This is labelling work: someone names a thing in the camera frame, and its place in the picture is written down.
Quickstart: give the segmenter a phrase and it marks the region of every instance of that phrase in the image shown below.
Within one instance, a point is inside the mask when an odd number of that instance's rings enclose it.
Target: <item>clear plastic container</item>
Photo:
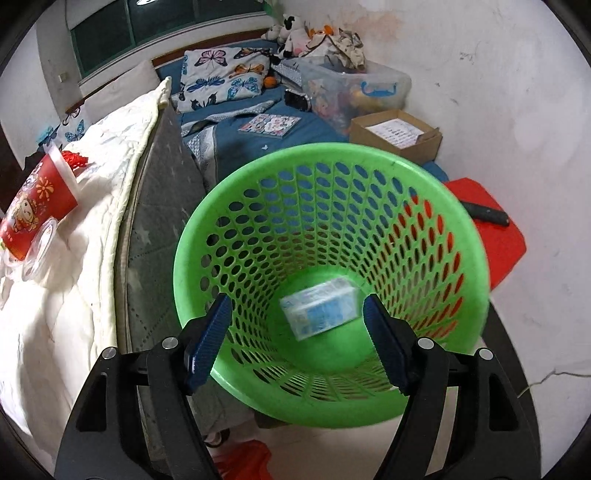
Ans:
[[[335,57],[302,57],[293,63],[314,113],[343,135],[349,135],[352,118],[401,109],[411,87],[406,73],[372,61],[366,62],[366,73],[344,72]]]
[[[358,290],[347,278],[334,278],[279,302],[300,341],[359,317]]]

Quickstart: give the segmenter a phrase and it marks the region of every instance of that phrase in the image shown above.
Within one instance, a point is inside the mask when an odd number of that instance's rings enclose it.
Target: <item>butterfly pillow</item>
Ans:
[[[177,111],[191,112],[209,105],[261,94],[269,71],[266,48],[208,48],[186,51],[181,91],[174,96]]]
[[[47,135],[43,144],[49,146],[51,142],[54,142],[57,148],[63,150],[68,143],[78,141],[84,137],[91,124],[85,106],[81,105]]]

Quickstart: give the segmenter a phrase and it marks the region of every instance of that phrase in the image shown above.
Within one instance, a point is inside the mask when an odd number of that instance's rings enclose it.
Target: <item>black knife handle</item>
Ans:
[[[509,216],[502,210],[488,208],[477,203],[461,202],[462,206],[472,218],[483,222],[494,223],[501,226],[509,226]]]

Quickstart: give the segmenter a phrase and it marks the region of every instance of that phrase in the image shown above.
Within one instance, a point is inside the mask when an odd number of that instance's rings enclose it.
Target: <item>red cutting board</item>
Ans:
[[[498,210],[503,208],[478,182],[471,179],[458,179],[444,185],[464,202],[478,203]],[[515,222],[509,219],[509,226],[474,220],[488,257],[491,273],[491,290],[509,274],[526,251],[525,239]]]

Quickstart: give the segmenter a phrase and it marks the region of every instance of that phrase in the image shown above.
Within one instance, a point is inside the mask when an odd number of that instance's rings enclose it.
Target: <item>gray mattress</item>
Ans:
[[[139,160],[119,229],[115,309],[122,352],[150,349],[180,332],[173,296],[174,255],[187,220],[204,196],[202,175],[181,140],[174,110],[167,107]],[[140,402],[150,453],[157,459],[160,440],[150,397],[142,389]],[[247,406],[211,378],[189,403],[203,434],[252,417]]]

